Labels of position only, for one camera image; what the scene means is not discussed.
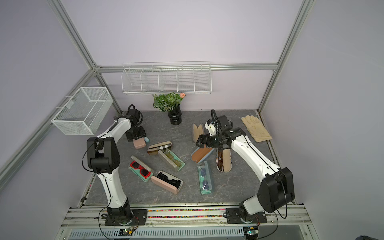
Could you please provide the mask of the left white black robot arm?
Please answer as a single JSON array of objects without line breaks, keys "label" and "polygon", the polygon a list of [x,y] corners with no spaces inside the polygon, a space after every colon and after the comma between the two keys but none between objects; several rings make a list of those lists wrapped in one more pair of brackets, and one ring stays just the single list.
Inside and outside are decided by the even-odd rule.
[{"label": "left white black robot arm", "polygon": [[141,126],[143,120],[143,114],[135,105],[129,105],[126,111],[114,117],[113,124],[106,131],[87,140],[88,168],[102,181],[109,202],[107,214],[110,218],[132,218],[129,200],[119,177],[121,156],[117,142],[125,136],[136,149],[145,147],[148,138],[144,127]]}]

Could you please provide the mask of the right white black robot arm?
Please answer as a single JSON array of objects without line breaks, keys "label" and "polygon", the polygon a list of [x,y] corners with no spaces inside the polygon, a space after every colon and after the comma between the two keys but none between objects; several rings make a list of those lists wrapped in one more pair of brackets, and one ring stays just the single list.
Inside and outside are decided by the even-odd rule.
[{"label": "right white black robot arm", "polygon": [[206,122],[205,128],[209,133],[199,136],[196,141],[199,148],[221,149],[227,145],[245,160],[261,183],[257,194],[240,204],[245,216],[273,213],[295,200],[293,173],[270,161],[241,128],[233,127],[225,115],[217,116],[216,111],[211,109],[211,119]]}]

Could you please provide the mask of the grey fabric glasses case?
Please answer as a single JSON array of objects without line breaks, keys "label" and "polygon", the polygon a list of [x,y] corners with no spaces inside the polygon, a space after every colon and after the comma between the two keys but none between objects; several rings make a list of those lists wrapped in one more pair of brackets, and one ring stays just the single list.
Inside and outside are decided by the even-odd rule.
[{"label": "grey fabric glasses case", "polygon": [[202,124],[200,125],[196,125],[196,124],[193,124],[193,141],[194,143],[196,143],[199,139],[199,136],[200,135],[203,135],[204,134],[204,126]]}]

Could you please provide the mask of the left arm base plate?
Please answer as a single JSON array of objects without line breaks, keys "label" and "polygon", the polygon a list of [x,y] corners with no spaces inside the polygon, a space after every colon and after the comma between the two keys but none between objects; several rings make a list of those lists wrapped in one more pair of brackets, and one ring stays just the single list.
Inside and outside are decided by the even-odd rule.
[{"label": "left arm base plate", "polygon": [[146,224],[148,210],[133,209],[126,213],[108,214],[105,226],[125,227],[125,226],[144,226]]}]

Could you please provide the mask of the blue case orange lining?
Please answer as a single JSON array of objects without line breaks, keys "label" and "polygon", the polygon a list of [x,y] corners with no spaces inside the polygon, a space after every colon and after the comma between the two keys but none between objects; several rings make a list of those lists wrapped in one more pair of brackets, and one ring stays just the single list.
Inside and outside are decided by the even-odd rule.
[{"label": "blue case orange lining", "polygon": [[200,162],[204,161],[213,151],[214,151],[213,148],[208,148],[208,147],[197,148],[191,154],[191,160],[196,164],[199,164]]}]

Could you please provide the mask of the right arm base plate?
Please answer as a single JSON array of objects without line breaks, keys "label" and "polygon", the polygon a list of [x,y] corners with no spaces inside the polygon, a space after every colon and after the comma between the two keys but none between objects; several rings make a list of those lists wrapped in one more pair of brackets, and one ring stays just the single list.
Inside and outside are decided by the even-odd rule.
[{"label": "right arm base plate", "polygon": [[258,212],[250,215],[244,208],[226,208],[223,217],[227,220],[228,224],[265,224],[267,217],[264,212]]}]

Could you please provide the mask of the pink hard glasses case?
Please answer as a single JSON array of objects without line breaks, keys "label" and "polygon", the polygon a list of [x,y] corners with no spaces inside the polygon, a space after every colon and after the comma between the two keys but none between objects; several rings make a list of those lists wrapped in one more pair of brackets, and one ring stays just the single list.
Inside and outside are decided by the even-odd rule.
[{"label": "pink hard glasses case", "polygon": [[139,138],[137,140],[133,139],[133,144],[135,149],[141,149],[147,145],[144,138]]}]

